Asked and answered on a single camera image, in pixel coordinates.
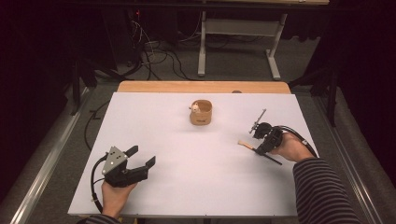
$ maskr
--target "striped sleeve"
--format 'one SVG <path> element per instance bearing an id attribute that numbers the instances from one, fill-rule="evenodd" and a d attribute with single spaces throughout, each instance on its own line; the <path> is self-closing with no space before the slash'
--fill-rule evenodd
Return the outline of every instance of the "striped sleeve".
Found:
<path id="1" fill-rule="evenodd" d="M 293 168 L 300 223 L 360 223 L 337 173 L 320 158 Z"/>
<path id="2" fill-rule="evenodd" d="M 108 217 L 105 215 L 88 217 L 85 223 L 86 224 L 120 224 L 114 217 Z"/>

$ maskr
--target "human hand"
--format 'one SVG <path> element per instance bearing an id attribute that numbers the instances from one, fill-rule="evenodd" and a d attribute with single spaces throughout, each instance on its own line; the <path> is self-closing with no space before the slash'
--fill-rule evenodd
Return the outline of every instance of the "human hand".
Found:
<path id="1" fill-rule="evenodd" d="M 113 188 L 106 181 L 102 184 L 103 215 L 119 218 L 120 212 L 126 204 L 129 193 L 136 187 L 137 183 L 124 188 Z"/>
<path id="2" fill-rule="evenodd" d="M 270 153 L 295 162 L 314 157 L 301 140 L 292 133 L 283 133 L 282 143 L 279 147 L 271 150 Z"/>

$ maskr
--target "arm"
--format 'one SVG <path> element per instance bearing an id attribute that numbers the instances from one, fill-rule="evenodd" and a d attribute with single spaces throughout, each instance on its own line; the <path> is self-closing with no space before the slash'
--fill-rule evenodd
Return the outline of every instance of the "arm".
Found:
<path id="1" fill-rule="evenodd" d="M 113 188 L 106 181 L 102 184 L 103 212 L 101 215 L 88 217 L 83 223 L 119 224 L 118 218 L 129 194 L 137 184 L 125 188 Z"/>
<path id="2" fill-rule="evenodd" d="M 315 158 L 293 134 L 284 133 L 283 137 L 271 153 L 297 162 L 293 174 L 300 223 L 360 223 L 343 183 L 329 164 Z"/>

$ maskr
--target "paintbrush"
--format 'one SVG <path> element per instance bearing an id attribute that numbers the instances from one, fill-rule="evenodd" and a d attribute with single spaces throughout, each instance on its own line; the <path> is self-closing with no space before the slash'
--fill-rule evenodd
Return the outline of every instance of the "paintbrush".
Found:
<path id="1" fill-rule="evenodd" d="M 251 150 L 253 150 L 253 151 L 255 151 L 255 152 L 257 153 L 257 149 L 256 149 L 256 148 L 254 148 L 253 146 L 249 145 L 248 143 L 246 143 L 246 142 L 244 142 L 244 141 L 238 140 L 238 145 L 247 147 L 248 149 L 251 149 Z M 276 163 L 279 164 L 279 165 L 282 165 L 282 162 L 277 161 L 277 160 L 275 160 L 275 159 L 272 158 L 272 157 L 269 157 L 269 156 L 266 155 L 265 153 L 264 153 L 264 154 L 259 154 L 259 155 L 262 155 L 262 156 L 264 156 L 265 158 L 270 159 L 271 161 L 274 161 L 274 162 L 276 162 Z"/>

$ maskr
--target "person's left hand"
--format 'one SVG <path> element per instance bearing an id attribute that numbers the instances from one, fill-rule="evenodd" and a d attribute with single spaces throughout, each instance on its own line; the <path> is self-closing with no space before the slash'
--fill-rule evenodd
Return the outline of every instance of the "person's left hand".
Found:
<path id="1" fill-rule="evenodd" d="M 113 188 L 106 181 L 102 184 L 103 215 L 119 218 L 120 212 L 128 201 L 129 193 L 137 183 L 124 188 Z"/>

